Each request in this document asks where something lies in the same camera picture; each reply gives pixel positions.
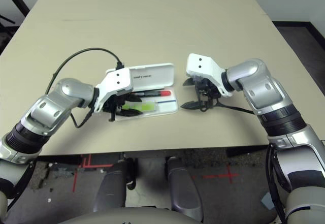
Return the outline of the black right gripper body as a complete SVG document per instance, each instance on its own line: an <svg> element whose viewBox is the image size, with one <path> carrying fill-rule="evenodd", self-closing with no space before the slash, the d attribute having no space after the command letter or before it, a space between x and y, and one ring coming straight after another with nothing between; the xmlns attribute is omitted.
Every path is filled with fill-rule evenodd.
<svg viewBox="0 0 325 224"><path fill-rule="evenodd" d="M208 79L194 81L196 94L198 97L199 110L207 111L214 107L214 101L220 98L218 88Z"/></svg>

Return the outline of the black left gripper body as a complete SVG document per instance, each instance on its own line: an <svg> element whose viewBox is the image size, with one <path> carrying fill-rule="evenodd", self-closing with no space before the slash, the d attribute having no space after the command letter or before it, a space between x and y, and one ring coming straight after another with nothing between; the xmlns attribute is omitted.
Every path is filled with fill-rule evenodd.
<svg viewBox="0 0 325 224"><path fill-rule="evenodd" d="M119 111L122 109L122 106L128 100L129 94L130 93L123 95L113 95L104 103L103 112L111 114L109 121L115 121L116 115L119 116Z"/></svg>

